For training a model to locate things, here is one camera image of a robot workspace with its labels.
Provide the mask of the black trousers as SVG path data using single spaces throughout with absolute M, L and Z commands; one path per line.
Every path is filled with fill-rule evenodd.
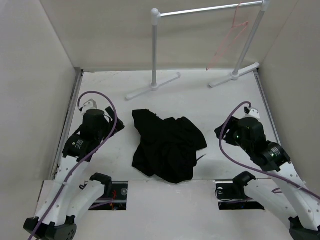
M 197 152 L 208 146 L 203 133 L 186 117 L 161 119 L 148 109 L 133 110 L 132 117 L 140 134 L 132 167 L 172 184 L 192 180 Z

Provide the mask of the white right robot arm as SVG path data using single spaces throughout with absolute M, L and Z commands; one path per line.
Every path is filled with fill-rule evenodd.
M 320 198 L 303 186 L 282 146 L 266 139 L 256 117 L 230 117 L 215 129 L 220 142 L 240 147 L 259 168 L 246 171 L 232 183 L 218 183 L 220 200 L 251 198 L 276 216 L 294 240 L 320 238 Z

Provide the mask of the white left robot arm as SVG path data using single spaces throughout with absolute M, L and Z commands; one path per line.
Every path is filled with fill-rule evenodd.
M 112 195 L 112 178 L 102 173 L 93 174 L 81 192 L 79 180 L 93 155 L 124 129 L 113 107 L 105 110 L 81 108 L 82 124 L 68 138 L 52 189 L 34 217 L 27 218 L 23 228 L 29 238 L 38 240 L 72 240 L 77 223 L 98 199 Z

